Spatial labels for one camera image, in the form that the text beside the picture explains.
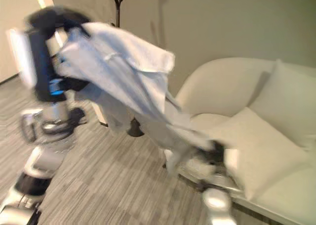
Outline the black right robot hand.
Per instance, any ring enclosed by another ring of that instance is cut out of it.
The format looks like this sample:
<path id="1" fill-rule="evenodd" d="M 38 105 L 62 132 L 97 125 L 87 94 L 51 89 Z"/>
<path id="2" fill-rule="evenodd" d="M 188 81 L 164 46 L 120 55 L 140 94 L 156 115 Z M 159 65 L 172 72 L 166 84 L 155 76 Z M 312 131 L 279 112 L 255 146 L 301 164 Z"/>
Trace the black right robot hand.
<path id="1" fill-rule="evenodd" d="M 195 148 L 185 162 L 187 172 L 197 180 L 211 180 L 216 174 L 225 174 L 225 146 L 219 141 L 211 140 L 211 148 Z"/>

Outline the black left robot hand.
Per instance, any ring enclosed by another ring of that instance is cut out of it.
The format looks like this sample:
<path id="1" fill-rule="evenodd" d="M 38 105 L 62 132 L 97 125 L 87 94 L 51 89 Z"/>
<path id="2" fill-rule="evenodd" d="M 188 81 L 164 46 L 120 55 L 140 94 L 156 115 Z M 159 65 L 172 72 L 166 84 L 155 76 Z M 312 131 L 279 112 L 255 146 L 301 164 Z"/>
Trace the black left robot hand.
<path id="1" fill-rule="evenodd" d="M 60 28 L 67 33 L 78 28 L 85 37 L 90 37 L 82 26 L 90 18 L 66 7 L 49 6 L 28 15 L 26 22 L 26 30 L 10 29 L 7 36 L 19 75 L 36 98 L 41 102 L 62 102 L 66 100 L 65 91 L 86 87 L 87 81 L 64 77 L 55 71 L 54 57 L 46 42 Z"/>

